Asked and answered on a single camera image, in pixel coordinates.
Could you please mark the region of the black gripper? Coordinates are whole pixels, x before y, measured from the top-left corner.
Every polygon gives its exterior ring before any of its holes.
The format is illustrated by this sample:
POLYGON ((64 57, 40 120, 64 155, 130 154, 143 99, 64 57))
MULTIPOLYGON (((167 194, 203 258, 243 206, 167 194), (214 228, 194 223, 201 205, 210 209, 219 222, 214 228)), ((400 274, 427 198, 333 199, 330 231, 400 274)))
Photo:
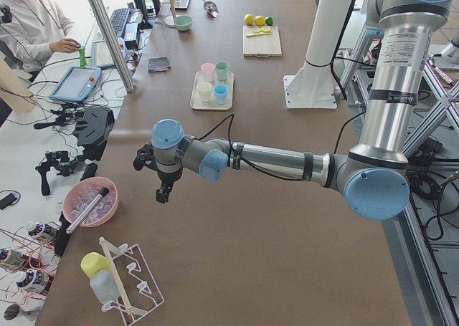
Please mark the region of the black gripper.
POLYGON ((175 163, 166 165, 157 161, 151 143, 145 144, 137 150, 133 160, 133 167, 136 171, 148 168, 157 173, 161 180, 161 187, 156 190, 156 201, 159 203, 169 202, 169 195, 172 192, 174 183, 181 178, 183 173, 183 168, 178 167, 175 163))

